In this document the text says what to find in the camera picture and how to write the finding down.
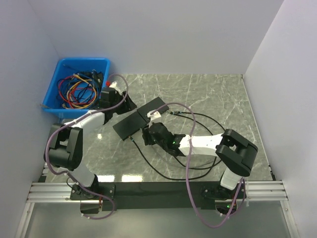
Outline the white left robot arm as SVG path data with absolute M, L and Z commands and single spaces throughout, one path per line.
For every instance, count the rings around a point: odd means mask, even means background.
M 77 192 L 78 188 L 88 199 L 99 196 L 100 187 L 97 176 L 82 162 L 84 136 L 105 125 L 114 113 L 120 115 L 136 108 L 128 91 L 120 91 L 115 84 L 102 89 L 100 100 L 99 107 L 79 118 L 53 124 L 44 152 L 52 174 L 68 176 L 75 182 L 73 190 Z

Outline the black network switch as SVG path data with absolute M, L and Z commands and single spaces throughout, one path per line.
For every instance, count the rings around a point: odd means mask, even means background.
M 147 117 L 148 112 L 156 110 L 157 108 L 163 106 L 164 104 L 165 102 L 160 97 L 156 97 L 150 102 L 138 108 L 137 112 L 146 122 L 149 122 L 150 119 Z
M 136 133 L 140 128 L 147 125 L 147 121 L 138 113 L 134 112 L 113 126 L 114 131 L 122 140 Z

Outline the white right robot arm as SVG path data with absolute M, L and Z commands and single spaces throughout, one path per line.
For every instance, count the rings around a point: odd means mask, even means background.
M 258 147 L 232 129 L 211 136 L 173 134 L 161 122 L 142 128 L 145 145 L 157 144 L 168 154 L 177 156 L 206 155 L 218 157 L 225 165 L 219 185 L 205 188 L 214 199 L 227 200 L 234 196 L 240 179 L 249 177 Z

